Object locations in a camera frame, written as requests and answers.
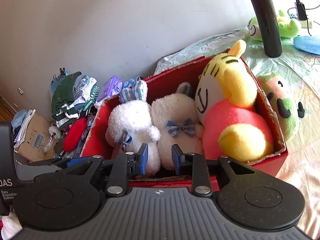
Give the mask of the green frog plush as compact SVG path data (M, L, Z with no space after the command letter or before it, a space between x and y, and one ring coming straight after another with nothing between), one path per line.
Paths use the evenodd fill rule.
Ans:
M277 15L277 23L281 38L294 38L298 35L300 29L302 28L301 23L297 19L290 18L289 15L282 10L279 10L279 14ZM256 41L263 40L256 16L251 18L247 27L247 36L250 36Z

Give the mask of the black thermos bottle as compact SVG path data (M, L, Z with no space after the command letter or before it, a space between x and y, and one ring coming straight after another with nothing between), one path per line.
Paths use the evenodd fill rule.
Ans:
M281 39L272 0L251 0L260 28L265 55L270 58L282 54Z

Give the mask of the green cream smiling plush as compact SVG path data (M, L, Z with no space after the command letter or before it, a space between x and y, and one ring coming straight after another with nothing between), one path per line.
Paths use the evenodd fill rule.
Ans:
M300 119L305 109L301 102L295 102L288 81L279 73L268 72L257 77L267 99L276 112L285 141L292 140L298 132Z

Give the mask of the white power strip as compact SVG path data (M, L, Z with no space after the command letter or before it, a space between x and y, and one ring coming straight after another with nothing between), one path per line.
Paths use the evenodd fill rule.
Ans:
M291 13L289 13L288 16L289 16L289 18L291 18L291 19L298 20L298 21L300 22L302 28L305 28L305 29L307 29L307 28L309 28L309 29L313 28L313 21L310 20L310 19L308 19L308 20L300 20L296 14L291 14Z

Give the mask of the blue patterned package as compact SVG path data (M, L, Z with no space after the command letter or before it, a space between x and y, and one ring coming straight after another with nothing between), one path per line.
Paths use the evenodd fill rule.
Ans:
M125 82L123 83L122 89L130 88L130 87L132 87L132 86L135 86L135 84L136 84L139 80L141 80L141 79L143 79L142 76L135 76L135 77L133 77L133 78L125 81Z

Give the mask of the pile of folded clothes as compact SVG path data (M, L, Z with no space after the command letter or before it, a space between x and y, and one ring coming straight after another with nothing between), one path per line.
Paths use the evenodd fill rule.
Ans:
M64 68L59 72L50 84L53 94L51 109L56 126L63 130L90 112L100 88L96 78L82 72L67 74Z

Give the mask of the blue glasses case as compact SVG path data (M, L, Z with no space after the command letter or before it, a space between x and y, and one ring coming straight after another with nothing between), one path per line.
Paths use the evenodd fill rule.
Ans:
M293 39L293 45L298 50L320 55L320 39L313 36L296 36Z

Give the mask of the brown cardboard box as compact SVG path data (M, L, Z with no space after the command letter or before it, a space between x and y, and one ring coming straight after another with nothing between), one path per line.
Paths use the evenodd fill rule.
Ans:
M43 160L47 154L43 149L51 137L49 133L51 124L34 109L29 110L14 140L14 149L17 153L29 161Z

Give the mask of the purple tissue pack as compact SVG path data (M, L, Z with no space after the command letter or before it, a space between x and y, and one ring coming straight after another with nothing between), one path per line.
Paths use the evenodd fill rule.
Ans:
M101 87L96 102L101 102L106 98L112 98L122 90L123 83L116 75L109 78Z

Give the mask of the white bunny plush blue bow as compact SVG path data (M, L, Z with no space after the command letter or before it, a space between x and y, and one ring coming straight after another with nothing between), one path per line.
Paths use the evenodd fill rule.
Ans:
M151 118L160 133L157 142L161 165L174 169L171 147L177 144L184 153L204 154L204 127L197 116L195 100L191 98L190 83L181 83L176 92L156 99L151 104Z

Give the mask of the yellow tiger plush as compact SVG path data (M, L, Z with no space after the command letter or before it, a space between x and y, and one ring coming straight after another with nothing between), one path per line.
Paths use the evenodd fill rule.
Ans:
M246 50L246 42L238 40L226 53L214 56L201 74L195 94L197 114L208 129L209 108L220 100L227 100L231 106L253 110L257 98L257 84L249 74L241 56ZM258 128L250 124L227 125L217 139L221 155L230 156L242 162L251 162L272 154L273 146Z

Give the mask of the black charger adapter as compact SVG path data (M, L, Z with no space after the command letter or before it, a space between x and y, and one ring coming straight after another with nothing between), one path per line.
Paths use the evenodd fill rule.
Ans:
M295 8L296 8L296 13L298 16L298 19L300 21L306 21L308 19L306 15L306 9L304 7L304 4L300 0L295 1Z

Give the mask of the pink-white bunny plush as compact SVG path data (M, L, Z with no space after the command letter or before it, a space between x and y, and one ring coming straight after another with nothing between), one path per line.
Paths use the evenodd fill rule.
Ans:
M157 142L159 129L152 124L151 106L147 103L148 86L139 80L131 88L121 91L121 104L114 107L105 134L106 141L114 147L112 158L120 153L137 152L141 144L148 145L146 176L155 175L161 166Z

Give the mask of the green patterned tablecloth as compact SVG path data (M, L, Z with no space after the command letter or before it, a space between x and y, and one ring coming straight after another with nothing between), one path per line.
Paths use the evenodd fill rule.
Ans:
M287 141L288 155L257 164L256 169L270 172L298 188L306 201L298 227L310 238L319 238L319 56L298 51L291 39L282 40L282 55L270 59L261 42L251 39L246 27L214 35L165 56L157 63L155 74L194 60L224 51L243 39L247 48L242 58L255 76L279 73L289 84L295 103L302 103L304 118L298 132Z

